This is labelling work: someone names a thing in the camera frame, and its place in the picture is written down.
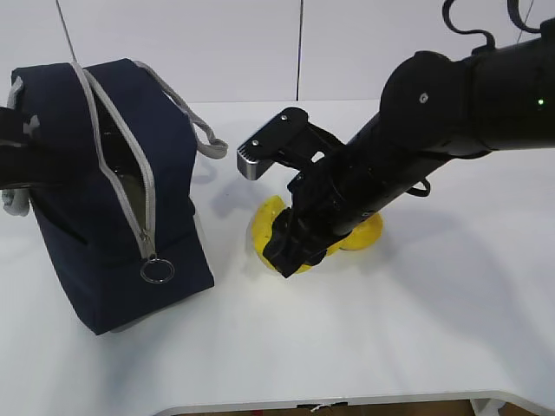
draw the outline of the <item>white table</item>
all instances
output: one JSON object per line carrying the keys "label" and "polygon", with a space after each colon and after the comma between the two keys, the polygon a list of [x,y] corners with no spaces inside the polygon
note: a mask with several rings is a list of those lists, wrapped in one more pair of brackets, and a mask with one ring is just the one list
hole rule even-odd
{"label": "white table", "polygon": [[[348,140],[375,101],[301,102]],[[495,398],[555,413],[554,151],[455,161],[427,199],[383,210],[384,235],[288,280],[247,225],[293,171],[258,182],[234,150],[294,103],[193,106],[230,143],[199,156],[193,200],[216,287],[96,337],[62,292],[35,219],[0,216],[0,413],[171,415]]]}

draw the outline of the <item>bag strap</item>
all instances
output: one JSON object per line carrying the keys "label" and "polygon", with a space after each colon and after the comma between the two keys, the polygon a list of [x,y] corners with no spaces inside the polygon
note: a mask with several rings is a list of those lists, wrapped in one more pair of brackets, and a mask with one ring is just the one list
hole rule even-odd
{"label": "bag strap", "polygon": [[189,117],[189,120],[194,125],[198,126],[200,130],[205,132],[208,138],[209,144],[200,141],[197,132],[194,130],[194,135],[197,139],[198,150],[200,153],[204,154],[206,157],[211,159],[222,159],[227,155],[227,143],[223,140],[218,139],[214,131],[208,126],[204,120],[202,120],[188,105],[187,103],[177,94],[173,88],[171,88],[156,72],[150,68],[146,63],[140,61],[134,61],[135,65],[139,68],[145,69],[150,76],[152,76],[162,87],[162,90],[173,100],[175,105]]}
{"label": "bag strap", "polygon": [[[17,97],[23,91],[23,80],[18,76],[12,84],[8,96],[7,108],[14,109],[17,106]],[[29,190],[28,189],[3,189],[3,208],[10,215],[26,217],[29,214]]]}

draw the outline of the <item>yellow object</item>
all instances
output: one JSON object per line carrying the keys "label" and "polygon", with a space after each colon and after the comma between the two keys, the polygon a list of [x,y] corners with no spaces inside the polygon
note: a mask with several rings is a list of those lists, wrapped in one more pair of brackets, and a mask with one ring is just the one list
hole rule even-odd
{"label": "yellow object", "polygon": [[[265,202],[260,205],[252,219],[252,245],[262,263],[271,270],[275,269],[262,253],[264,247],[271,240],[271,225],[284,209],[285,202],[278,195],[274,195],[266,199]],[[380,214],[376,213],[359,224],[347,238],[331,245],[327,250],[326,256],[331,256],[340,248],[342,250],[360,250],[368,247],[380,237],[382,234],[382,227],[382,217]],[[296,273],[302,273],[310,269],[310,267],[311,266],[307,264],[303,264]]]}
{"label": "yellow object", "polygon": [[[251,236],[252,245],[254,250],[257,252],[258,257],[262,260],[262,263],[266,265],[268,269],[275,270],[274,266],[264,257],[262,252],[264,247],[270,242],[271,239],[271,225],[274,220],[278,217],[279,213],[285,209],[285,202],[278,196],[274,195],[265,200],[265,202],[260,205],[254,218],[252,219],[251,226]],[[341,242],[335,243],[328,248],[326,256],[331,256],[333,253],[339,250],[341,247]],[[303,273],[304,271],[310,269],[311,266],[303,264],[296,273]]]}
{"label": "yellow object", "polygon": [[365,249],[380,238],[382,229],[382,216],[379,213],[376,213],[363,223],[357,225],[349,236],[340,242],[341,250]]}

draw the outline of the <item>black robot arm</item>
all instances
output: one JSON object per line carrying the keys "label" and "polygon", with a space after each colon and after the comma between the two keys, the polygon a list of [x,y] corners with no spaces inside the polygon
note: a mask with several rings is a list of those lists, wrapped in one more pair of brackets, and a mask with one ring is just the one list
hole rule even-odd
{"label": "black robot arm", "polygon": [[[299,170],[288,185],[292,207],[274,221],[263,252],[287,277],[319,263],[404,192],[427,196],[426,177],[449,160],[547,147],[555,147],[555,19],[537,40],[488,44],[458,62],[416,53],[390,76],[380,112],[346,145],[287,108],[239,148],[238,168],[248,179],[273,162]],[[312,163],[316,152],[325,156]]]}

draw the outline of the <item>lunch bag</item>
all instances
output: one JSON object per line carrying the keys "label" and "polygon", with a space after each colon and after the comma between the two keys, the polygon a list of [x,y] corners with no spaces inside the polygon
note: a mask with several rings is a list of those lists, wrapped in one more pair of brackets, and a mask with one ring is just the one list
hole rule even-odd
{"label": "lunch bag", "polygon": [[30,200],[60,283],[95,334],[214,285],[189,189],[197,151],[219,159],[227,144],[151,68],[18,68],[9,106],[36,115],[34,140],[79,166],[66,185],[4,199],[12,214]]}

